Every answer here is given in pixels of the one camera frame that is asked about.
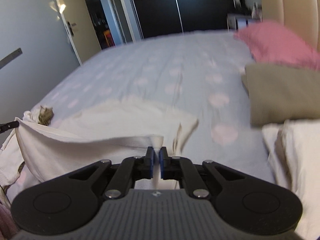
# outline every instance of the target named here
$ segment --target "ribbed plastic surface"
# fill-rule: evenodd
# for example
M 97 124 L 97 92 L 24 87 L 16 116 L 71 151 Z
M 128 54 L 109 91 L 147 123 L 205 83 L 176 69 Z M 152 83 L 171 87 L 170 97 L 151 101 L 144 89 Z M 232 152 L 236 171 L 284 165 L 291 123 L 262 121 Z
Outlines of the ribbed plastic surface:
M 184 189 L 130 189 L 119 200 L 107 200 L 95 218 L 79 230 L 59 236 L 21 231 L 14 240 L 300 240 L 292 231 L 254 236 L 225 223 L 207 200 L 187 196 Z

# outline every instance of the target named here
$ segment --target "pink fabric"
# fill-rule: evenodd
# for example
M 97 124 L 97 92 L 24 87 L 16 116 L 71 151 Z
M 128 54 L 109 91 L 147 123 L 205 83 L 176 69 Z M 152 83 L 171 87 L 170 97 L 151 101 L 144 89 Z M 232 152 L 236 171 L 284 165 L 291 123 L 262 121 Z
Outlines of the pink fabric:
M 12 219 L 10 211 L 0 204 L 0 240 L 10 239 L 16 233 L 18 233 L 18 228 Z
M 320 54 L 316 49 L 277 22 L 251 24 L 234 37 L 248 45 L 257 62 L 320 69 Z

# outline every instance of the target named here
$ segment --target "sliding door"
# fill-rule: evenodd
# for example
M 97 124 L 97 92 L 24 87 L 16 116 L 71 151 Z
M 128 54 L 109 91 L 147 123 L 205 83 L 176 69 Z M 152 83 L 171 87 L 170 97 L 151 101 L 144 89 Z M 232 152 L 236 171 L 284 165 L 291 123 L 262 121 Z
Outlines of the sliding door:
M 176 0 L 133 0 L 144 38 L 181 33 Z
M 178 0 L 183 31 L 227 28 L 227 14 L 234 0 Z

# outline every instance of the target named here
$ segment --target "pink pillow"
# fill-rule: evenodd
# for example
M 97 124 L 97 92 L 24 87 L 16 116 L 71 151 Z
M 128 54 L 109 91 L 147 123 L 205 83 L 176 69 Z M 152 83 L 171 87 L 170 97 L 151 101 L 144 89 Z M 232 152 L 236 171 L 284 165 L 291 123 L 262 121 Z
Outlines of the pink pillow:
M 251 24 L 234 37 L 248 45 L 257 62 L 320 69 L 320 54 L 316 49 L 277 22 Z

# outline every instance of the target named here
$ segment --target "beige headboard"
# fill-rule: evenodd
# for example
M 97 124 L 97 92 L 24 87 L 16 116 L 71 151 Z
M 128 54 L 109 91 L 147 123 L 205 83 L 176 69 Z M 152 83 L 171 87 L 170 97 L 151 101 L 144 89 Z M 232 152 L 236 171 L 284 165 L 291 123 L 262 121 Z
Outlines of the beige headboard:
M 262 0 L 262 12 L 320 51 L 320 0 Z

